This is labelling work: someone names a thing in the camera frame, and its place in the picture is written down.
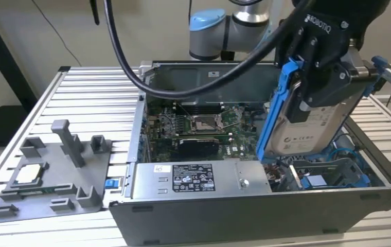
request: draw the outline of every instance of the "warning label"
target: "warning label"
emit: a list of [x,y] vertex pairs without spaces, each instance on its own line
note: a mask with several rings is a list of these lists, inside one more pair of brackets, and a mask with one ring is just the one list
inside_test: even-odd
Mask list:
[[215,191],[212,165],[173,165],[173,191]]

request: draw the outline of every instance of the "blue clip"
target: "blue clip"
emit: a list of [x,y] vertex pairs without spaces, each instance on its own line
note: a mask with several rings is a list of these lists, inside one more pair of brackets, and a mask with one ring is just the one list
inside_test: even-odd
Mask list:
[[352,184],[352,187],[355,188],[366,188],[368,186],[368,183],[371,182],[368,176],[366,174],[362,174],[359,181]]
[[276,118],[280,113],[280,109],[283,107],[284,101],[289,94],[288,92],[289,76],[296,70],[300,69],[303,65],[301,61],[295,61],[291,58],[288,60],[289,62],[285,63],[281,68],[281,73],[280,73],[279,82],[277,82],[277,90],[272,98],[269,114],[267,116],[260,138],[256,144],[256,156],[261,163],[267,161],[267,158],[264,157],[267,142],[272,134]]
[[117,179],[106,179],[104,183],[105,189],[117,189],[118,188],[118,180]]

